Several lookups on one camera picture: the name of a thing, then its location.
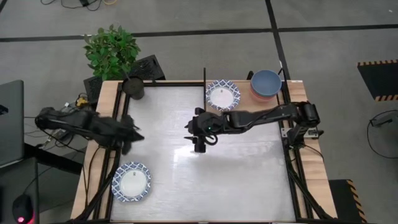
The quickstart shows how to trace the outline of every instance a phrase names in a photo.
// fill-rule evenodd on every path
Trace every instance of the black cup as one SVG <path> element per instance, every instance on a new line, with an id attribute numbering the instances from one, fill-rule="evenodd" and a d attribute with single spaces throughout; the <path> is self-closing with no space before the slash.
<path id="1" fill-rule="evenodd" d="M 135 100 L 144 96 L 144 81 L 139 77 L 126 78 L 122 82 L 122 90 Z"/>

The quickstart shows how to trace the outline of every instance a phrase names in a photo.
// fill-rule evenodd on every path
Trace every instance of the yellow and black tape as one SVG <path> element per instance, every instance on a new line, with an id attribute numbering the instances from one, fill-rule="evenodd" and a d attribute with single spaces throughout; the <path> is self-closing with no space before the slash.
<path id="1" fill-rule="evenodd" d="M 358 66 L 365 66 L 365 65 L 385 65 L 389 63 L 398 63 L 398 60 L 380 60 L 380 61 L 373 61 L 373 62 L 358 62 Z"/>
<path id="2" fill-rule="evenodd" d="M 377 96 L 375 97 L 376 101 L 390 101 L 390 100 L 398 100 L 398 95 L 389 95 L 389 96 Z"/>
<path id="3" fill-rule="evenodd" d="M 368 223 L 365 213 L 363 212 L 362 205 L 359 202 L 358 193 L 354 187 L 354 182 L 352 180 L 347 180 L 347 184 L 349 184 L 351 191 L 353 193 L 353 197 L 355 200 L 356 208 L 358 209 L 359 216 L 361 217 L 362 223 Z"/>

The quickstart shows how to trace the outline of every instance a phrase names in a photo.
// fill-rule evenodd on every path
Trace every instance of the black stand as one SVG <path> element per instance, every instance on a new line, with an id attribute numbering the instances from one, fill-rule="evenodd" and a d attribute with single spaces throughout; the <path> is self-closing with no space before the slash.
<path id="1" fill-rule="evenodd" d="M 44 151 L 37 147 L 25 143 L 25 156 L 26 158 L 35 157 L 41 164 L 51 166 L 71 174 L 80 175 L 82 164 L 73 160 L 57 156 L 50 152 Z"/>

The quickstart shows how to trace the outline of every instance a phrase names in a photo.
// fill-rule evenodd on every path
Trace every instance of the blue patterned rim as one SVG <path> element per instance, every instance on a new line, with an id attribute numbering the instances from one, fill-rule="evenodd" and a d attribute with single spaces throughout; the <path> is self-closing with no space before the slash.
<path id="1" fill-rule="evenodd" d="M 147 177 L 147 185 L 145 187 L 145 190 L 141 192 L 141 194 L 135 196 L 135 197 L 129 197 L 123 194 L 123 192 L 120 189 L 120 183 L 123 178 L 123 176 L 131 171 L 131 170 L 137 170 L 145 174 Z M 115 197 L 117 197 L 121 202 L 138 202 L 140 201 L 145 195 L 148 194 L 149 189 L 150 189 L 150 172 L 149 169 L 144 166 L 143 164 L 139 162 L 129 162 L 124 164 L 123 166 L 119 167 L 116 170 L 115 175 L 113 176 L 112 180 L 112 193 Z"/>
<path id="2" fill-rule="evenodd" d="M 222 108 L 222 107 L 214 104 L 210 100 L 211 92 L 213 90 L 215 90 L 216 88 L 220 88 L 220 87 L 227 88 L 229 91 L 231 91 L 231 93 L 234 96 L 233 102 L 231 103 L 231 105 L 229 105 L 226 108 Z M 218 111 L 230 111 L 239 104 L 240 100 L 241 100 L 241 92 L 239 91 L 239 88 L 235 85 L 235 83 L 233 83 L 230 80 L 215 80 L 213 83 L 211 83 L 207 86 L 206 101 L 212 108 L 214 108 Z"/>

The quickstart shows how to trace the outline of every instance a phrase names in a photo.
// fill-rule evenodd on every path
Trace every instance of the bowl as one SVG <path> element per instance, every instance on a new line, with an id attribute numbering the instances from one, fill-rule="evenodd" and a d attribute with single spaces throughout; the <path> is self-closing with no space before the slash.
<path id="1" fill-rule="evenodd" d="M 252 96 L 258 101 L 269 101 L 278 94 L 282 80 L 271 70 L 256 72 L 250 82 Z"/>

